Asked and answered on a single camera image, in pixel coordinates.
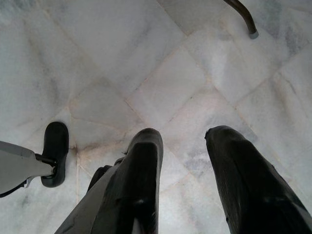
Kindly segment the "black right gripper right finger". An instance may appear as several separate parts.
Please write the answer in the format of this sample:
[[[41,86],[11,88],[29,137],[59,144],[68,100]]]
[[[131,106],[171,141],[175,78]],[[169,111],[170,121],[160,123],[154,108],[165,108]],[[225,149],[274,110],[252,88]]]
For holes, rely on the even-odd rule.
[[[230,233],[312,232],[312,217],[296,193],[241,133],[217,126],[205,140]]]

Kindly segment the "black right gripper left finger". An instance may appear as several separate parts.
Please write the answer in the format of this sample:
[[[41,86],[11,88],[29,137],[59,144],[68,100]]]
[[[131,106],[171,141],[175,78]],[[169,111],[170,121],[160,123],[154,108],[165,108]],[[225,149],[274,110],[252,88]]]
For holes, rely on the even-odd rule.
[[[156,234],[163,141],[153,128],[139,131],[124,157],[98,168],[86,195],[58,234]]]

